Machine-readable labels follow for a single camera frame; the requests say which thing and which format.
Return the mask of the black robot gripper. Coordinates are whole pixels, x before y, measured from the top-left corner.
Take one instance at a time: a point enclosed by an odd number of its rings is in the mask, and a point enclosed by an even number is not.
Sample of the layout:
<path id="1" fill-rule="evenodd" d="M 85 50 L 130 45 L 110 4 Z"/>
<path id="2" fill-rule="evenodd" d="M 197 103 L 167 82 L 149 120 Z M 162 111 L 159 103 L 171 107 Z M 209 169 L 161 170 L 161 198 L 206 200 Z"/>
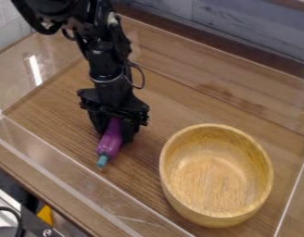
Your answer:
<path id="1" fill-rule="evenodd" d="M 150 105 L 135 95 L 126 79 L 98 81 L 94 88 L 81 89 L 81 107 L 89 111 L 98 133 L 103 134 L 111 118 L 123 119 L 123 142 L 131 143 L 141 126 L 149 124 Z"/>

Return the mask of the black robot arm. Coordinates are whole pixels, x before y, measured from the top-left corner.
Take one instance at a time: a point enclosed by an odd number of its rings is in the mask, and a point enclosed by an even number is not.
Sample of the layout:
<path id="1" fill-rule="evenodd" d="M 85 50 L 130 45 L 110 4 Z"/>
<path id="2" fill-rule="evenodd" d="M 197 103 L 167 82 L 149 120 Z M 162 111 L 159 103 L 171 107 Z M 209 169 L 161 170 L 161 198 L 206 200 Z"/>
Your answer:
<path id="1" fill-rule="evenodd" d="M 123 142 L 134 141 L 149 124 L 150 105 L 135 95 L 131 41 L 111 0 L 11 0 L 34 30 L 43 35 L 62 33 L 76 42 L 90 63 L 91 89 L 81 89 L 81 107 L 89 111 L 94 128 L 107 131 L 122 120 Z"/>

